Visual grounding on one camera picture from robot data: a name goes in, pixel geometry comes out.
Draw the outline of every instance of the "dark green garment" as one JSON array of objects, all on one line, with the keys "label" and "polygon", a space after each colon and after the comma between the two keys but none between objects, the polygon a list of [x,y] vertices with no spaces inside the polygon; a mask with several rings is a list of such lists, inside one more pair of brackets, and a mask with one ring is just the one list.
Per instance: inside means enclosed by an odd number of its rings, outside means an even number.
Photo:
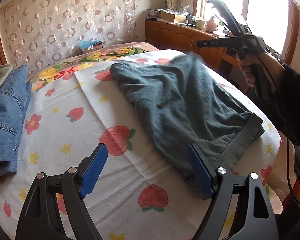
[{"label": "dark green garment", "polygon": [[115,63],[110,72],[155,148],[188,182],[194,180],[186,158],[189,144],[233,170],[264,132],[262,120],[216,83],[195,54],[176,57],[169,65]]}]

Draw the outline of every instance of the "window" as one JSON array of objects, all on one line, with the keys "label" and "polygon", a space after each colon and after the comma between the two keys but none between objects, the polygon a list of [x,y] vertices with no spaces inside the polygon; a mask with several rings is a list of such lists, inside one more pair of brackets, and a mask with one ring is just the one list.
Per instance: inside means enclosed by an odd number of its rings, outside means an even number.
[{"label": "window", "polygon": [[[211,4],[207,0],[201,0],[197,15],[208,20],[213,16]],[[289,1],[288,0],[223,0],[232,14],[242,15],[247,21],[250,30],[254,35],[261,36],[266,45],[282,54],[284,58],[287,42],[286,35],[289,35]]]}]

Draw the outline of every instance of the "black sleeve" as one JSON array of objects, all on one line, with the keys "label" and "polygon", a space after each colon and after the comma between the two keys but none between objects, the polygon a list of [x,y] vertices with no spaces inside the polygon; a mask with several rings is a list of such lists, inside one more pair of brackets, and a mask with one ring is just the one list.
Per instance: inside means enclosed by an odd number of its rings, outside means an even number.
[{"label": "black sleeve", "polygon": [[277,109],[286,121],[288,137],[300,146],[300,74],[285,64],[284,76],[275,95]]}]

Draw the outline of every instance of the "person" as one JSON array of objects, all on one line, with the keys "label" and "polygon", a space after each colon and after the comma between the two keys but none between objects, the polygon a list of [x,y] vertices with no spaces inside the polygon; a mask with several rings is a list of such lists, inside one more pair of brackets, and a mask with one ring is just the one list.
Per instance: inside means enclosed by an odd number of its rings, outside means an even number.
[{"label": "person", "polygon": [[[271,92],[277,112],[285,120],[287,137],[292,138],[300,147],[300,74],[288,64],[281,63],[269,53],[260,53],[258,57],[268,69],[263,71],[271,84]],[[236,58],[240,62],[240,69],[250,87],[255,86],[256,77],[252,74],[251,65],[262,65],[255,54],[248,53],[245,58]],[[300,218],[300,207],[295,201],[290,201],[282,214],[276,215],[279,235],[287,235]]]}]

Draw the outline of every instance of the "wooden cabinet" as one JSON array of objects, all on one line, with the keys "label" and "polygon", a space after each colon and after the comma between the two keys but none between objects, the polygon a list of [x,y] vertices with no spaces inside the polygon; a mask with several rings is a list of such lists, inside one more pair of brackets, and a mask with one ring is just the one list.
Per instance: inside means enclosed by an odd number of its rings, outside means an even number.
[{"label": "wooden cabinet", "polygon": [[196,41],[208,39],[216,39],[216,37],[196,28],[146,21],[146,41],[158,49],[175,49],[185,53],[195,52],[202,57],[209,68],[215,71],[219,70],[221,60],[236,67],[239,66],[235,58],[226,54],[225,48],[197,48],[195,46]]}]

